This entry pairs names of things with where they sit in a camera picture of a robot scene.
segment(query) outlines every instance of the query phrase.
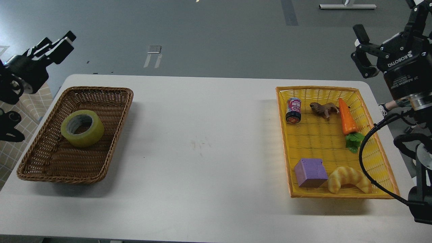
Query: metal stand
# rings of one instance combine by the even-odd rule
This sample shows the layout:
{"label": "metal stand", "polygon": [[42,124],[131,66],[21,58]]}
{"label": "metal stand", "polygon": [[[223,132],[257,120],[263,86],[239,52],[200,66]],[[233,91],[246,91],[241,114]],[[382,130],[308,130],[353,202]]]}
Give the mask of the metal stand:
{"label": "metal stand", "polygon": [[375,4],[354,4],[355,0],[342,0],[342,4],[320,4],[320,9],[376,9]]}

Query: tape roll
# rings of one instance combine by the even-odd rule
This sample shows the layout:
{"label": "tape roll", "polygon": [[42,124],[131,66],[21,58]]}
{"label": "tape roll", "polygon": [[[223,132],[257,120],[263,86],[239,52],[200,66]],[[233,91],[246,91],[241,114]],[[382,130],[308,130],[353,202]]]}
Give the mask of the tape roll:
{"label": "tape roll", "polygon": [[[90,128],[75,134],[81,125],[91,124]],[[104,134],[104,125],[98,115],[90,110],[79,110],[70,114],[61,124],[61,134],[75,147],[88,147],[97,143]]]}

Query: brown wicker basket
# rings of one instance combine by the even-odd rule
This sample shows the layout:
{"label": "brown wicker basket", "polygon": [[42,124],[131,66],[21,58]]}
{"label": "brown wicker basket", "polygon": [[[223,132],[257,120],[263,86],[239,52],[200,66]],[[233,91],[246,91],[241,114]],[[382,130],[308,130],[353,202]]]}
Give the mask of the brown wicker basket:
{"label": "brown wicker basket", "polygon": [[[132,99],[133,91],[128,88],[77,86],[65,90],[19,164],[18,178],[72,184],[104,179]],[[77,148],[61,135],[60,127],[68,115],[83,109],[94,111],[105,131],[96,144]]]}

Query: bread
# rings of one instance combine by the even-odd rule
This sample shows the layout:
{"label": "bread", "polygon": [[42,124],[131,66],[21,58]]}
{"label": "bread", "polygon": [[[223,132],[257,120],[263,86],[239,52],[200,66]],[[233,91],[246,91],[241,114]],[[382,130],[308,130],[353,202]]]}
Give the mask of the bread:
{"label": "bread", "polygon": [[364,193],[372,193],[372,184],[363,172],[341,166],[328,177],[328,189],[331,193],[338,193],[340,187],[345,184],[353,184]]}

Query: purple sponge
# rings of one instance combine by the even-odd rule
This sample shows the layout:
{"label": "purple sponge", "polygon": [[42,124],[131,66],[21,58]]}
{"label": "purple sponge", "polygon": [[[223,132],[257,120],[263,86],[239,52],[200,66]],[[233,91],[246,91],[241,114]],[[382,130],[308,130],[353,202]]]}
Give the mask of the purple sponge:
{"label": "purple sponge", "polygon": [[317,188],[328,179],[322,159],[301,158],[294,171],[300,187]]}

